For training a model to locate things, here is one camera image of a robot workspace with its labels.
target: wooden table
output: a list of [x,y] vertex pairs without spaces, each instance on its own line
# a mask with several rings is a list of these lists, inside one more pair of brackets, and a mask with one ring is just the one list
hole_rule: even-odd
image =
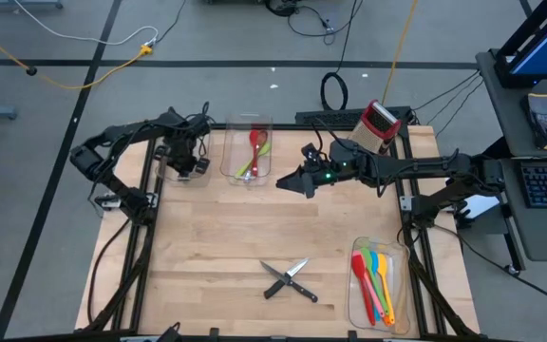
[[[431,127],[411,126],[409,132],[415,157],[438,156]],[[328,146],[331,137],[323,133],[323,138]],[[218,170],[224,132],[215,131],[212,139],[212,175],[207,187],[164,184],[140,333],[160,334],[179,321],[181,334],[205,335],[218,327],[221,335],[346,337],[348,330],[355,330],[346,308],[352,243],[358,237],[395,241],[400,228],[395,188],[389,186],[380,199],[374,189],[358,181],[320,187],[313,199],[276,189],[275,180],[303,161],[300,147],[317,143],[310,131],[275,131],[268,184],[250,189],[232,186]],[[126,184],[138,185],[145,149],[146,143],[132,145],[121,158],[116,174]],[[422,193],[428,194],[440,189],[443,180],[420,180],[419,185]],[[104,215],[92,262],[124,220],[120,212]],[[437,223],[455,229],[448,214],[441,213]],[[119,285],[128,232],[126,229],[113,242],[101,261],[95,313]],[[468,327],[477,331],[459,242],[438,230],[430,230],[429,238],[441,292]],[[274,278],[259,260],[283,271],[303,257],[311,260],[295,279],[317,294],[319,301],[312,304],[291,288],[265,300],[263,291]],[[77,327],[87,324],[88,285],[89,280]],[[411,325],[403,337],[418,337],[410,284],[408,292]],[[430,299],[425,290],[422,292],[429,330],[434,332]],[[133,296],[131,291],[126,299],[130,304],[124,311],[123,326],[129,322]],[[358,336],[389,334],[358,330]]]

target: white cable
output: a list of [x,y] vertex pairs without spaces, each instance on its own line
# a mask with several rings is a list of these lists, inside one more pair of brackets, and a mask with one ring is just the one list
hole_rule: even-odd
[[20,2],[18,0],[14,0],[14,2],[16,3],[16,5],[18,5],[18,7],[24,12],[26,13],[29,17],[31,17],[37,24],[39,24],[42,28],[46,29],[47,31],[49,31],[50,33],[52,33],[53,35],[55,36],[58,36],[58,37],[61,37],[61,38],[67,38],[67,39],[75,39],[75,40],[81,40],[81,41],[92,41],[92,42],[97,42],[97,43],[103,43],[103,44],[107,44],[107,45],[111,45],[111,46],[117,46],[117,45],[121,45],[125,42],[127,42],[128,40],[130,40],[132,37],[134,37],[135,35],[137,35],[139,32],[141,32],[142,30],[144,29],[152,29],[156,32],[156,35],[151,38],[151,40],[149,40],[148,42],[146,42],[145,44],[147,46],[152,46],[153,44],[156,43],[156,40],[158,39],[158,34],[160,34],[158,32],[158,29],[157,28],[154,28],[152,26],[145,26],[145,27],[142,27],[142,28],[139,28],[137,29],[136,31],[134,31],[134,33],[130,34],[126,39],[120,41],[120,42],[117,42],[117,43],[110,43],[110,42],[104,42],[100,39],[96,39],[96,38],[85,38],[85,37],[75,37],[75,36],[70,36],[70,35],[66,35],[66,34],[61,34],[61,33],[58,33],[56,32],[55,30],[47,27],[46,25],[44,25],[44,23],[40,22],[39,19],[35,18],[35,16],[33,16],[33,14],[31,14],[27,9],[25,9],[24,6],[22,6],[20,4]]

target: yellow cable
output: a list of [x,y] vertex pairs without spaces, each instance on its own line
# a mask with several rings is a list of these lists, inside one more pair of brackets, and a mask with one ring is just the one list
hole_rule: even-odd
[[398,59],[400,58],[400,51],[402,51],[403,49],[403,44],[405,43],[408,27],[410,26],[410,22],[413,20],[413,14],[415,13],[415,8],[417,8],[417,1],[418,0],[413,0],[413,5],[411,5],[410,7],[410,14],[408,15],[408,18],[406,19],[405,29],[403,29],[403,34],[400,36],[400,42],[398,42],[398,47],[396,48],[396,54],[394,55],[394,62],[392,62],[391,64],[391,70],[389,71],[389,76],[387,77],[386,89],[384,90],[384,96],[381,99],[381,105],[384,105],[386,102],[387,90],[389,89],[389,85],[391,84],[391,78],[394,75],[394,70],[396,69],[396,63],[398,62]]
[[[20,62],[16,57],[14,57],[11,53],[7,52],[4,48],[2,48],[0,46],[0,51],[5,54],[8,58],[10,58],[12,61],[14,61],[14,63],[16,63],[19,67],[23,68],[24,70],[29,70],[29,67]],[[112,68],[111,70],[109,70],[107,73],[105,73],[105,75],[103,77],[101,77],[100,79],[90,83],[90,84],[87,84],[87,85],[61,85],[59,84],[58,82],[50,79],[48,76],[46,75],[37,75],[40,79],[52,84],[52,85],[55,85],[55,86],[58,86],[58,87],[61,87],[62,89],[85,89],[85,88],[89,88],[91,86],[95,86],[97,84],[99,84],[100,82],[104,81],[104,79],[106,79],[107,77],[111,76],[112,73],[116,72],[116,71],[119,71],[125,67],[128,67],[129,65],[133,64],[134,62],[136,62],[139,58],[141,58],[142,56],[146,55],[146,54],[151,54],[153,52],[153,49],[148,47],[148,46],[141,46],[141,52],[139,52],[138,55],[136,55],[133,59],[129,60],[128,62],[122,64],[121,66],[116,66],[114,68]]]

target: silicone spatula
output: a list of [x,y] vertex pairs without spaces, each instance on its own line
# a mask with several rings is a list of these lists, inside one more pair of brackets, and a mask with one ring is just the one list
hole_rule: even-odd
[[377,254],[377,258],[379,260],[379,267],[377,267],[377,273],[379,276],[381,276],[381,283],[384,285],[384,296],[386,297],[386,302],[388,304],[389,308],[389,315],[384,318],[384,322],[386,325],[392,325],[394,322],[396,322],[396,318],[394,318],[394,307],[391,304],[391,298],[389,297],[389,290],[387,289],[387,260],[386,256],[384,256],[381,253]]
[[372,301],[370,300],[370,296],[368,295],[365,260],[362,258],[362,254],[360,254],[360,252],[358,251],[354,251],[351,254],[351,270],[353,270],[353,273],[356,275],[358,281],[360,282],[360,290],[362,291],[362,298],[364,298],[365,300],[365,308],[367,309],[368,321],[370,322],[370,325],[374,326],[375,314],[372,307]]
[[381,306],[384,307],[384,313],[386,315],[389,315],[389,307],[387,306],[387,300],[384,297],[384,291],[381,289],[381,286],[379,286],[379,281],[377,281],[377,269],[379,268],[379,257],[377,257],[377,253],[373,251],[369,251],[370,253],[370,261],[372,261],[371,267],[370,267],[370,275],[372,276],[372,284],[375,286],[375,292],[377,293],[377,296],[379,297],[379,301],[381,302]]
[[[360,253],[365,259],[365,263],[367,265],[367,274],[370,283],[373,285],[374,288],[379,287],[379,284],[375,281],[375,275],[372,273],[372,257],[370,256],[370,250],[368,248],[361,248]],[[376,294],[373,298],[373,301],[375,302],[375,309],[377,309],[377,311],[375,312],[375,318],[377,320],[381,320],[381,318],[383,318],[386,314],[385,310],[383,309],[384,297],[382,295]]]

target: wheel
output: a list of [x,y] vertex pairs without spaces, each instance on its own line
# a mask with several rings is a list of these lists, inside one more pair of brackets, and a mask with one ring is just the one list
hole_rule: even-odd
[[512,265],[506,265],[504,268],[505,272],[510,276],[520,276],[520,271],[514,268]]

